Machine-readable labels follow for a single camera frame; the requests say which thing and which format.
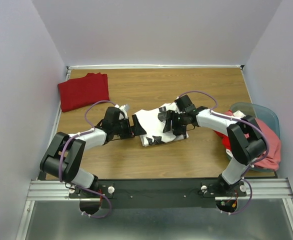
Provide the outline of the white t shirt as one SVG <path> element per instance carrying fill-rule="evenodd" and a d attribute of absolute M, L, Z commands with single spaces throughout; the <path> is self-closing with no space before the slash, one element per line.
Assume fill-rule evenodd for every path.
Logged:
<path fill-rule="evenodd" d="M 146 132 L 139 136 L 143 147 L 166 144 L 173 141 L 184 140 L 189 137 L 186 132 L 179 135 L 174 135 L 172 130 L 163 132 L 166 121 L 161 121 L 158 118 L 160 108 L 163 107 L 165 107 L 167 111 L 171 110 L 174 113 L 179 112 L 176 103 L 164 103 L 158 108 L 152 110 L 141 109 L 135 113 L 138 123 Z"/>

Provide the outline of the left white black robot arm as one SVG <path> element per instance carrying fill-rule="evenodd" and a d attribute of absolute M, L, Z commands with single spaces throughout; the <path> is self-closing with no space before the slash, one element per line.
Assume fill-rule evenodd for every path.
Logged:
<path fill-rule="evenodd" d="M 79 186 L 85 197 L 93 197 L 99 190 L 99 178 L 80 168 L 84 152 L 106 145 L 115 136 L 123 140 L 145 135 L 147 132 L 135 114 L 132 120 L 133 126 L 130 125 L 126 105 L 110 106 L 104 118 L 89 130 L 75 134 L 56 133 L 40 162 L 40 170 L 61 182 Z"/>

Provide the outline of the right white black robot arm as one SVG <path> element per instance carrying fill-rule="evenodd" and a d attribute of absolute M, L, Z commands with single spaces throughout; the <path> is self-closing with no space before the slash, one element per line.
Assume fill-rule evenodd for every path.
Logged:
<path fill-rule="evenodd" d="M 269 153 L 270 144 L 251 115 L 239 118 L 205 106 L 196 107 L 186 94 L 178 97 L 173 106 L 173 110 L 167 106 L 159 108 L 158 118 L 164 122 L 164 133 L 172 131 L 174 135 L 180 135 L 186 132 L 187 125 L 193 125 L 212 129 L 229 139 L 232 158 L 209 188 L 213 193 L 228 196 L 247 171 Z"/>

